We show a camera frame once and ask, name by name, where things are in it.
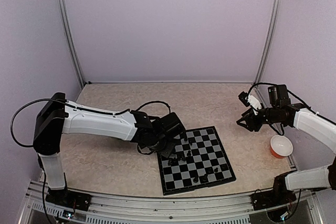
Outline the black grey chess board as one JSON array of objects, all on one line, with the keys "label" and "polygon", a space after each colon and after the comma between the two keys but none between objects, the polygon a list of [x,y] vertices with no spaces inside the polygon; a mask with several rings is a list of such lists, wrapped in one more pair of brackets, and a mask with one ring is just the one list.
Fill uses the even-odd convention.
[{"label": "black grey chess board", "polygon": [[[236,176],[224,150],[214,126],[202,127],[187,130],[184,135],[175,138],[177,144],[175,150],[165,158],[157,155],[159,173],[164,196],[175,195],[195,191],[205,187],[214,187],[234,182]],[[191,150],[192,156],[188,157],[187,152]],[[186,161],[178,161],[178,165],[169,166],[170,158],[184,156]],[[229,170],[222,171],[220,165],[227,164]],[[211,167],[213,172],[206,173],[206,169]],[[218,167],[220,172],[214,173],[214,168]],[[200,178],[207,176],[208,181],[202,183]],[[198,183],[193,182],[193,178],[198,177]]]}]

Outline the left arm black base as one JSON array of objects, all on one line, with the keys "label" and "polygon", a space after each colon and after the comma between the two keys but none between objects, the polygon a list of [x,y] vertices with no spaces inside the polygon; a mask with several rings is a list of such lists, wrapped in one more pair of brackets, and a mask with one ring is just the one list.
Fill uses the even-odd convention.
[{"label": "left arm black base", "polygon": [[67,188],[62,190],[48,189],[46,201],[73,210],[88,211],[91,198],[90,194],[72,191]]}]

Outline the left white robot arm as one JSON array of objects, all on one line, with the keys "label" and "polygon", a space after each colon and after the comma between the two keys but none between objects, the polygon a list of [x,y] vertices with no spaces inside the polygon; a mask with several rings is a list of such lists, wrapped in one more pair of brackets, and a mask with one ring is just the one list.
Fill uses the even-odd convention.
[{"label": "left white robot arm", "polygon": [[64,134],[107,136],[137,143],[139,149],[169,157],[176,137],[186,131],[176,113],[151,116],[140,109],[121,112],[102,110],[77,104],[57,92],[46,101],[36,117],[33,148],[38,154],[53,197],[66,206],[73,201],[68,190],[60,158],[60,142]]}]

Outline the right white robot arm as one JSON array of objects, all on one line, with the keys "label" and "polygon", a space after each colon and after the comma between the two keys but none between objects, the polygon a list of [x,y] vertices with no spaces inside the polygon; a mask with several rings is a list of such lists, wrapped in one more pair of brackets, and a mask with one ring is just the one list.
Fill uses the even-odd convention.
[{"label": "right white robot arm", "polygon": [[[263,125],[295,129],[331,152],[335,152],[335,122],[314,111],[302,98],[290,91],[285,84],[266,82],[270,106],[264,106],[251,91],[239,94],[240,102],[247,110],[237,120],[237,125],[250,132],[258,132]],[[274,189],[269,192],[273,205],[281,204],[290,191],[299,189],[335,190],[335,161],[324,166],[299,170],[278,175],[274,179]]]}]

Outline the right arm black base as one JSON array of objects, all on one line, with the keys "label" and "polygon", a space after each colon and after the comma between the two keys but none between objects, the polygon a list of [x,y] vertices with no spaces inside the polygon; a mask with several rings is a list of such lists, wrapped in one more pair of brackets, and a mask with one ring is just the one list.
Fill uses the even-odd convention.
[{"label": "right arm black base", "polygon": [[256,189],[250,196],[253,209],[262,210],[296,201],[294,191],[286,187],[285,177],[289,174],[290,172],[286,172],[276,176],[270,190]]}]

